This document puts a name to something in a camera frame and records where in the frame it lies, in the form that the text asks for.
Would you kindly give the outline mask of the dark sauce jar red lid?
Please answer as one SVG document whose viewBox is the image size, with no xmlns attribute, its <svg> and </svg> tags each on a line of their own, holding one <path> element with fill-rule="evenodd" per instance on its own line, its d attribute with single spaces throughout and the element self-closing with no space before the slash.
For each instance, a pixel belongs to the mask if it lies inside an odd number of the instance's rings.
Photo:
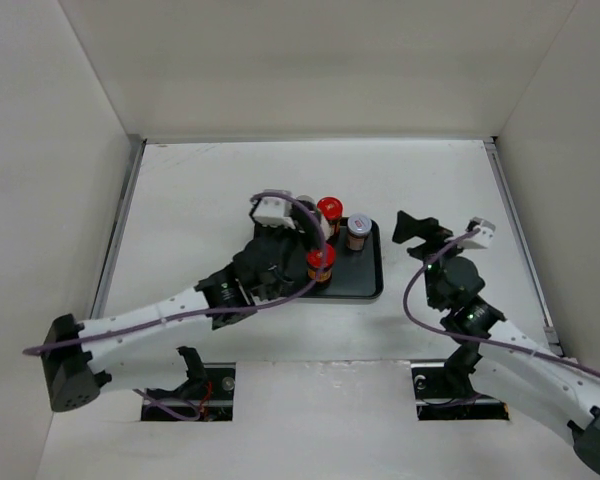
<svg viewBox="0 0 600 480">
<path fill-rule="evenodd" d="M 314 288 L 328 287 L 333 278 L 336 260 L 334 247 L 327 244 L 325 249 L 313 249 L 307 253 L 305 260 L 307 279 L 314 282 Z"/>
</svg>

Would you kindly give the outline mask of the peppercorn bottle silver cap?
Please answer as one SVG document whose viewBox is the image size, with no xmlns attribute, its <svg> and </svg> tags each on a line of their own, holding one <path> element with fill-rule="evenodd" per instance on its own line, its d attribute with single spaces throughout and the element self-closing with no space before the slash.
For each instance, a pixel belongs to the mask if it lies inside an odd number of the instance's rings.
<svg viewBox="0 0 600 480">
<path fill-rule="evenodd" d="M 296 198 L 296 200 L 301 203 L 317 220 L 322 218 L 322 214 L 312 197 L 308 195 L 300 195 Z"/>
</svg>

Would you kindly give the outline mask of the orange sauce jar red lid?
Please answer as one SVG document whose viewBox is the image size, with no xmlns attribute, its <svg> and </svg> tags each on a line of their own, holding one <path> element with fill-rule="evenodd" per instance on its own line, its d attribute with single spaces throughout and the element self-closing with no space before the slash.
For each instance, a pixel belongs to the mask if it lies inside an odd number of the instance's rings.
<svg viewBox="0 0 600 480">
<path fill-rule="evenodd" d="M 342 202 L 336 197 L 328 196 L 321 198 L 317 203 L 317 207 L 329 225 L 329 237 L 337 235 L 343 215 Z"/>
</svg>

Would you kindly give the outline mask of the small jar pink label lid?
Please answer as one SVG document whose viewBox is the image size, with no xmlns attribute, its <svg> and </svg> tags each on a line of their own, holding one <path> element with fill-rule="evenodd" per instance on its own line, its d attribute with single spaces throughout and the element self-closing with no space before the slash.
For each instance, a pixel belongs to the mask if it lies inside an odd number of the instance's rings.
<svg viewBox="0 0 600 480">
<path fill-rule="evenodd" d="M 354 252 L 362 251 L 371 230 L 372 220 L 367 215 L 351 215 L 347 220 L 347 248 Z"/>
</svg>

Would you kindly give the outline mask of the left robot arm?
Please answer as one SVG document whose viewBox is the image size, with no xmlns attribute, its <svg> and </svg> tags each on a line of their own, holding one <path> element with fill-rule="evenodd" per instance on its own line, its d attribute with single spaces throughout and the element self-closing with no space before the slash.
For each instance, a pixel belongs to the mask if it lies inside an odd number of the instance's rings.
<svg viewBox="0 0 600 480">
<path fill-rule="evenodd" d="M 227 266 L 165 300 L 100 319 L 54 319 L 29 352 L 41 360 L 52 411 L 72 411 L 115 390 L 196 397 L 206 371 L 195 340 L 306 293 L 287 273 L 290 259 L 324 243 L 313 227 L 260 226 Z"/>
</svg>

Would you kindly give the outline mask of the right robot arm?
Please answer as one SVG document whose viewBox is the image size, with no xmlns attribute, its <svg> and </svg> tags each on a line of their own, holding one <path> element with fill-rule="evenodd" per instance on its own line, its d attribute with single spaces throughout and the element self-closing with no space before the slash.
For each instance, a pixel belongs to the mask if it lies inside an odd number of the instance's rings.
<svg viewBox="0 0 600 480">
<path fill-rule="evenodd" d="M 486 283 L 463 253 L 488 248 L 495 231 L 473 218 L 454 235 L 435 218 L 397 214 L 392 240 L 421 239 L 407 251 L 422 263 L 414 277 L 424 281 L 428 306 L 444 314 L 426 329 L 458 345 L 444 363 L 444 384 L 455 395 L 473 390 L 522 412 L 600 476 L 600 372 L 557 356 L 481 297 Z"/>
</svg>

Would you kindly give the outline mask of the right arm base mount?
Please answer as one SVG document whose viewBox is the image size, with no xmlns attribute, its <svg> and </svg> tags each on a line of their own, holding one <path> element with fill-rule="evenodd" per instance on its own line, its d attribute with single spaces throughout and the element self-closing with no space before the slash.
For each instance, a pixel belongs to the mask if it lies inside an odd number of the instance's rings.
<svg viewBox="0 0 600 480">
<path fill-rule="evenodd" d="M 505 403 L 478 393 L 469 376 L 481 356 L 476 347 L 460 346 L 446 360 L 421 360 L 410 364 L 420 421 L 508 421 Z"/>
</svg>

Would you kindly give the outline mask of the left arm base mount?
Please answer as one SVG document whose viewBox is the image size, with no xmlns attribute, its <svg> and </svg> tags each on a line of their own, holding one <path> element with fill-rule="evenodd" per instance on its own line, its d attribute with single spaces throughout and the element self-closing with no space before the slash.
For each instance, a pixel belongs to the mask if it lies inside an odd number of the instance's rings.
<svg viewBox="0 0 600 480">
<path fill-rule="evenodd" d="M 234 363 L 204 363 L 193 347 L 179 347 L 186 377 L 174 389 L 142 392 L 144 422 L 229 422 L 236 388 Z"/>
</svg>

